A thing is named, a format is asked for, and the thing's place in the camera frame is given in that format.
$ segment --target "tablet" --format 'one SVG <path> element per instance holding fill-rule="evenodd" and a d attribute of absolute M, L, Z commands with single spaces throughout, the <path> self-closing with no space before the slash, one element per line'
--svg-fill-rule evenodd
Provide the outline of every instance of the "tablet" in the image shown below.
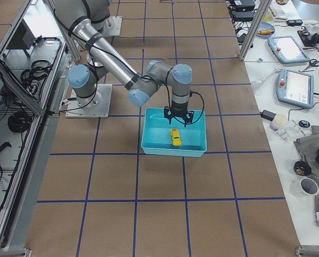
<path fill-rule="evenodd" d="M 281 102 L 311 109 L 314 98 L 314 78 L 310 74 L 283 69 L 278 76 L 276 94 Z"/>
<path fill-rule="evenodd" d="M 268 45 L 274 55 L 282 63 L 304 63 L 309 57 L 291 36 L 268 38 Z"/>

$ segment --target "person's arm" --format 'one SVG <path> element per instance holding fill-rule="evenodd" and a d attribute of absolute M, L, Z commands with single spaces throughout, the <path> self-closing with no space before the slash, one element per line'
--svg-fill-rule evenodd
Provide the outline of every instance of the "person's arm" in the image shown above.
<path fill-rule="evenodd" d="M 307 4 L 318 4 L 319 5 L 319 0 L 301 0 L 302 2 L 305 2 Z"/>

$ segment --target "tablet screen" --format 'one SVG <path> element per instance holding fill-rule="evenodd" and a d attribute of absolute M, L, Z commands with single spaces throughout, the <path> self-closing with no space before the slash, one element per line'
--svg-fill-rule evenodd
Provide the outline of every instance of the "tablet screen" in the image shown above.
<path fill-rule="evenodd" d="M 291 37 L 279 37 L 273 39 L 275 45 L 281 48 L 280 53 L 289 60 L 303 59 L 306 56 L 300 50 L 299 46 L 294 42 Z"/>
<path fill-rule="evenodd" d="M 286 99 L 309 104 L 310 97 L 310 77 L 287 71 Z"/>

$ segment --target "scissors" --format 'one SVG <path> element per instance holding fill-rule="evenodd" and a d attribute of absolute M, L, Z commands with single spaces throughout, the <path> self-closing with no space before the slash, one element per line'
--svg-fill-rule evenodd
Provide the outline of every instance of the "scissors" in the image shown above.
<path fill-rule="evenodd" d="M 317 59 L 311 59 L 309 65 L 303 71 L 299 70 L 299 72 L 308 72 L 307 70 L 311 67 L 319 67 L 319 61 Z"/>

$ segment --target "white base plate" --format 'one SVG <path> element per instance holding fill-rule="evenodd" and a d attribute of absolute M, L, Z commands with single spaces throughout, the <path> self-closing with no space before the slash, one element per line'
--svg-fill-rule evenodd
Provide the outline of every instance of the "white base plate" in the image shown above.
<path fill-rule="evenodd" d="M 121 16 L 111 16 L 111 18 L 114 20 L 115 25 L 113 26 L 112 29 L 108 31 L 103 31 L 101 34 L 104 37 L 110 37 L 110 36 L 120 36 L 120 31 L 121 31 L 121 20 L 123 19 Z"/>
<path fill-rule="evenodd" d="M 93 103 L 89 104 L 90 107 L 82 108 L 73 111 L 67 111 L 65 116 L 67 118 L 107 118 L 110 111 L 110 102 L 112 95 L 112 84 L 97 84 L 97 94 L 101 95 L 101 99 L 95 106 L 92 107 Z M 74 90 L 70 97 L 76 97 Z M 67 109 L 79 108 L 77 101 L 69 102 Z"/>

